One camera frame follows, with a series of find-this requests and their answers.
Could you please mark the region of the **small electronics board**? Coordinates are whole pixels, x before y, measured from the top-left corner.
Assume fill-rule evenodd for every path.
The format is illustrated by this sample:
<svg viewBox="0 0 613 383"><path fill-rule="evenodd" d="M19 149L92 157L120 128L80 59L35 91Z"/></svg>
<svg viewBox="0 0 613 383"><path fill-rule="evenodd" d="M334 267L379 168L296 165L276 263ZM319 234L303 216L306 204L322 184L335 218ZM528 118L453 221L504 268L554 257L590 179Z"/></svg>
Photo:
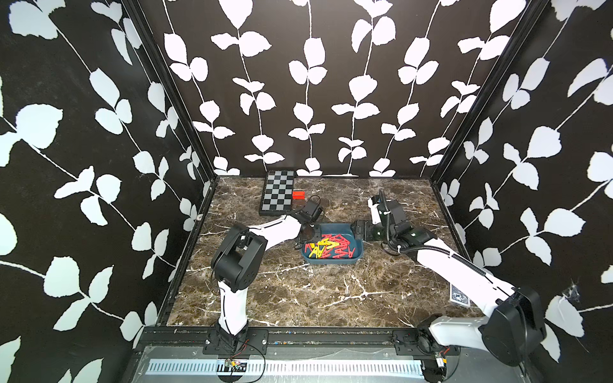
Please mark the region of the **small electronics board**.
<svg viewBox="0 0 613 383"><path fill-rule="evenodd" d="M245 373L247 370L247 362L236 359L226 359L220 362L220 373Z"/></svg>

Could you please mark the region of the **clothespin pile in box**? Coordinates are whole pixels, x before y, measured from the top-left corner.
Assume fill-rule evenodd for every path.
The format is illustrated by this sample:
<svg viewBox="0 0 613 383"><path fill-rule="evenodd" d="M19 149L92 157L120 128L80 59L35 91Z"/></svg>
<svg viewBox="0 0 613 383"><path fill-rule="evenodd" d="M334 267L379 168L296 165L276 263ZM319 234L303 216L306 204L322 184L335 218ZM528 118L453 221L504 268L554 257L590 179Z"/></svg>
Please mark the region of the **clothespin pile in box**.
<svg viewBox="0 0 613 383"><path fill-rule="evenodd" d="M304 244L302 253L319 260L356 259L361 255L355 238L348 234L323 234L319 241Z"/></svg>

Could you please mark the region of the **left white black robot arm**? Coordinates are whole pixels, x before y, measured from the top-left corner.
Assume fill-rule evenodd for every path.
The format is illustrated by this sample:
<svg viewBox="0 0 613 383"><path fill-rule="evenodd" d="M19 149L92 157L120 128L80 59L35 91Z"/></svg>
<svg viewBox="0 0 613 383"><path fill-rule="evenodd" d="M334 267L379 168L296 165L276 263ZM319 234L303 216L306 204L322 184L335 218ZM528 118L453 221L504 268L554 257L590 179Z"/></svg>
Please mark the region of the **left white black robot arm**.
<svg viewBox="0 0 613 383"><path fill-rule="evenodd" d="M247 290L259 273L267 250L287 241L305 243L316 237L321 198L312 196L304 207L268 223L245 226L236 223L212 258L212 276L218 283L221 314L218 327L235 341L247 330Z"/></svg>

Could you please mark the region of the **teal plastic storage box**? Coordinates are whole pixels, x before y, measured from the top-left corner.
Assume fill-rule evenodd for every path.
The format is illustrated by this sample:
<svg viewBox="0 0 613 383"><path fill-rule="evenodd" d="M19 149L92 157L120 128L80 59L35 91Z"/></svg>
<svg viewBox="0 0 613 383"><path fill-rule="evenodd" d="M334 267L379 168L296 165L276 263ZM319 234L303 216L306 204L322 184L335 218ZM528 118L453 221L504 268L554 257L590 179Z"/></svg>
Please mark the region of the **teal plastic storage box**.
<svg viewBox="0 0 613 383"><path fill-rule="evenodd" d="M357 239L349 223L314 225L314 235L301 243L301 254L310 264L355 264L363 256L363 241Z"/></svg>

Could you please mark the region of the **black front mounting rail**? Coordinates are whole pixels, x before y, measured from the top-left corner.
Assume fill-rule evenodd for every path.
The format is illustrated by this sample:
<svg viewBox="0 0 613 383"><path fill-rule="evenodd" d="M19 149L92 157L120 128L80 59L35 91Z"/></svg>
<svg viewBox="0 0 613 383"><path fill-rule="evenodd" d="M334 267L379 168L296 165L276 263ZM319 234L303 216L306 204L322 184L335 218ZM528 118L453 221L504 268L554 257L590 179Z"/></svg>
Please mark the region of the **black front mounting rail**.
<svg viewBox="0 0 613 383"><path fill-rule="evenodd" d="M213 327L147 327L137 343L145 346L199 346L213 343ZM424 330L410 327L250 327L241 341L256 346L397 346L417 341Z"/></svg>

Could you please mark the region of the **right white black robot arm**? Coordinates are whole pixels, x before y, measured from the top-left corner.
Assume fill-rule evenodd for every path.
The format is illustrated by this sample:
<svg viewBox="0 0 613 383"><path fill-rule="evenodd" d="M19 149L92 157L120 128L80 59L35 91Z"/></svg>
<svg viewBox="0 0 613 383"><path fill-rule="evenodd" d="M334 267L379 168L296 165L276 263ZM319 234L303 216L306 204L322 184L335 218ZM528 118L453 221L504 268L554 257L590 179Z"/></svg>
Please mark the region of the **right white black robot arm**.
<svg viewBox="0 0 613 383"><path fill-rule="evenodd" d="M426 333L439 346L460 346L490 352L499 362L517 366L546 338L539 294L498 279L455 252L434 233L413 226L401 207L377 204L374 221L351 225L358 239L379 241L392 254L406 255L459 289L482 312L478 319L439 316Z"/></svg>

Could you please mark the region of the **black grey checkerboard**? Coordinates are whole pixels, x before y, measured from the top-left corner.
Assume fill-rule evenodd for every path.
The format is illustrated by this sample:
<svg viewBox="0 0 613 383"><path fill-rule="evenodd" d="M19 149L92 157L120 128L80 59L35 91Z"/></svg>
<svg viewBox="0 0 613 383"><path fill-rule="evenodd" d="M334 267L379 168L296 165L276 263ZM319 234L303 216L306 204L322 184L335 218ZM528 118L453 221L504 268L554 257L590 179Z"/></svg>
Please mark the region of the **black grey checkerboard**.
<svg viewBox="0 0 613 383"><path fill-rule="evenodd" d="M260 201L260 215L284 215L291 212L295 182L294 170L269 171Z"/></svg>

